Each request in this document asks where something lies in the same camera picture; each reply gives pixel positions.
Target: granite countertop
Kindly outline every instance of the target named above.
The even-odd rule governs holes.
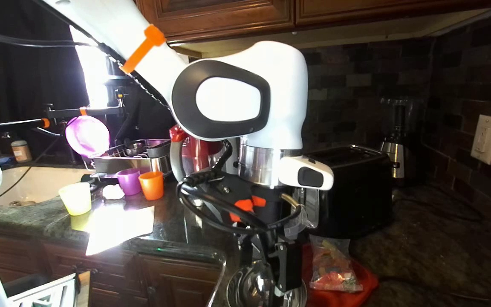
[[[141,195],[126,196],[122,202],[105,202],[93,196],[92,207],[92,212],[100,207],[151,208],[151,232],[126,241],[126,249],[163,258],[216,263],[221,273],[213,306],[225,306],[225,283],[238,265],[233,236],[208,225],[199,227],[196,219],[179,203],[172,178],[167,178],[165,195],[158,202],[146,202]],[[92,212],[69,217],[59,198],[29,207],[0,205],[0,232],[86,246],[88,234],[81,227]]]
[[[126,246],[146,254],[218,263],[223,270],[213,306],[226,306],[226,282],[240,260],[235,237],[197,227],[177,202],[173,186],[167,183],[163,200],[153,203],[126,196],[126,207],[153,207],[151,232]],[[426,185],[400,190],[395,200],[400,202],[393,205],[393,224],[351,241],[351,258],[380,278],[366,306],[491,306],[491,222],[473,222],[470,210]],[[0,207],[0,231],[8,234],[85,244],[88,234],[73,231],[80,222],[68,217],[59,200]]]

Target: bright light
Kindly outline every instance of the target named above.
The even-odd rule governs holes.
[[[83,33],[69,28],[73,41],[92,43]],[[107,57],[97,48],[78,46],[75,48],[78,62],[85,77],[90,108],[104,108],[109,104],[105,81],[109,77]]]
[[[124,210],[122,205],[98,207],[81,220],[81,225],[71,229],[88,234],[85,256],[98,254],[112,249],[133,237],[150,234],[153,231],[153,207],[139,210]]]

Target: kitchen cabinet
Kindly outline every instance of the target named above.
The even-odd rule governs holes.
[[[294,26],[320,26],[491,7],[491,0],[294,0],[294,5]]]
[[[126,248],[88,258],[83,246],[0,234],[1,283],[34,275],[56,280],[81,272],[90,272],[90,307],[182,307],[209,302],[219,268]]]
[[[92,307],[146,306],[139,280],[133,277],[131,251],[115,248],[86,258],[83,248],[44,243],[42,249],[52,278],[90,272]]]
[[[148,306],[189,307],[208,306],[218,278],[218,266],[184,260],[136,256]]]
[[[44,273],[47,268],[29,237],[0,236],[0,280],[10,283],[23,277]]]
[[[218,266],[199,261],[134,254],[126,248],[86,258],[81,248],[44,243],[52,278],[90,272],[92,307],[184,307],[206,306]]]
[[[293,26],[291,0],[136,0],[168,41],[228,38]]]
[[[491,7],[491,0],[136,0],[170,43]]]

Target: yellow cup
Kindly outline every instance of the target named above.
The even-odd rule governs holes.
[[[58,195],[69,215],[83,215],[92,210],[88,183],[63,186]]]
[[[163,196],[163,174],[158,171],[143,173],[139,174],[139,186],[144,200],[160,200]]]

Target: appliance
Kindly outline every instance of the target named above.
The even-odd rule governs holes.
[[[354,239],[392,222],[393,168],[387,156],[359,145],[342,145],[313,157],[327,162],[334,173],[329,191],[306,191],[306,203],[318,205],[313,234]]]
[[[177,125],[168,130],[168,135],[168,159],[172,174],[177,181],[182,181],[194,173],[208,171],[216,164],[216,154],[221,150],[218,142],[202,142],[189,137]]]
[[[422,179],[419,164],[419,104],[409,96],[381,98],[381,106],[387,106],[387,133],[381,140],[380,152],[392,161],[393,186],[405,186]]]
[[[122,169],[172,173],[168,161],[170,142],[165,139],[139,139],[110,147],[98,157],[88,159],[97,174],[112,176]]]

